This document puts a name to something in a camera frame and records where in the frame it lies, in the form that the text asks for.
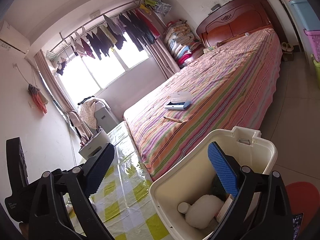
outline air conditioner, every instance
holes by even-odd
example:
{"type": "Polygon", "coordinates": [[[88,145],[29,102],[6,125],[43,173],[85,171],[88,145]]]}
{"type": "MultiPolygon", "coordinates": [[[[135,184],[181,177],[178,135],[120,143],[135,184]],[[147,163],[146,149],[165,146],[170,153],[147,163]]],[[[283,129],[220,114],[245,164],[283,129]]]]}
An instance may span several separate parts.
{"type": "Polygon", "coordinates": [[[30,48],[29,40],[6,21],[0,22],[0,49],[24,58],[30,48]]]}

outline striped bedsheet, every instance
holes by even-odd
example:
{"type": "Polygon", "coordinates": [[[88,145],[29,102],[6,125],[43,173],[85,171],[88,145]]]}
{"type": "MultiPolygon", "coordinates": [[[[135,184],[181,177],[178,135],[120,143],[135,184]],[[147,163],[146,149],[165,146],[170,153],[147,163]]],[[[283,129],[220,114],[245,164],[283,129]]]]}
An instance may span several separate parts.
{"type": "Polygon", "coordinates": [[[281,55],[275,31],[257,31],[204,54],[127,109],[124,118],[152,179],[214,129],[258,129],[276,90],[281,55]],[[192,94],[190,108],[164,109],[169,94],[178,91],[192,94]]]}

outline tile floor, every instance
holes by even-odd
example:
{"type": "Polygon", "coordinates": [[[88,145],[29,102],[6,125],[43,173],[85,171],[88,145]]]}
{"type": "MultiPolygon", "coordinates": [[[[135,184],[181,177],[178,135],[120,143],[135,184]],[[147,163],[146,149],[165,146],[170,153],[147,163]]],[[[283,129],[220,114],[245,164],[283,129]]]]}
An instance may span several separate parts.
{"type": "Polygon", "coordinates": [[[274,170],[285,185],[308,181],[320,191],[320,89],[304,53],[282,62],[276,92],[260,130],[278,150],[274,170]]]}

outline beige curtain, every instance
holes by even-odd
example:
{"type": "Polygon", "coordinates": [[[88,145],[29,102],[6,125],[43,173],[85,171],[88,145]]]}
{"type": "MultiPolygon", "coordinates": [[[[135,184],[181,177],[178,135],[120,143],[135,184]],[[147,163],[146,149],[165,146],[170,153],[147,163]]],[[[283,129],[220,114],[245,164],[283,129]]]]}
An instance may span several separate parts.
{"type": "Polygon", "coordinates": [[[47,86],[49,87],[52,95],[60,104],[61,108],[66,112],[70,113],[71,111],[76,111],[75,107],[69,100],[66,93],[63,91],[62,87],[60,86],[58,80],[54,75],[52,75],[48,63],[44,57],[42,50],[40,50],[35,55],[35,61],[38,66],[38,69],[43,76],[47,86]]]}
{"type": "Polygon", "coordinates": [[[160,39],[156,39],[156,42],[152,45],[147,45],[152,56],[157,61],[163,75],[166,79],[173,76],[180,71],[179,66],[174,61],[167,48],[160,39]]]}
{"type": "Polygon", "coordinates": [[[52,75],[42,50],[40,50],[35,55],[35,61],[54,99],[57,100],[57,103],[60,105],[60,107],[64,111],[64,114],[67,114],[69,118],[72,120],[74,127],[76,127],[78,129],[78,132],[80,133],[81,141],[82,141],[82,138],[84,138],[84,143],[85,143],[86,141],[89,140],[89,138],[91,138],[92,132],[89,130],[87,125],[82,121],[80,115],[78,114],[77,110],[69,100],[63,88],[60,86],[56,77],[52,75]]]}

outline yellow checkered sheet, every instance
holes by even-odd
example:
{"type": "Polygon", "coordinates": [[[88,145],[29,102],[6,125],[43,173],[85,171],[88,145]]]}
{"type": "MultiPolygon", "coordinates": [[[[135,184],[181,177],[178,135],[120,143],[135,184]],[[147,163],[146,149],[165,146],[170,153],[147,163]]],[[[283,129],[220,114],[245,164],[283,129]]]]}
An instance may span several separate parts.
{"type": "MultiPolygon", "coordinates": [[[[98,191],[91,195],[97,214],[116,240],[172,240],[149,196],[151,177],[143,165],[125,122],[108,135],[115,158],[98,191]]],[[[83,230],[70,214],[78,233],[83,230]]]]}

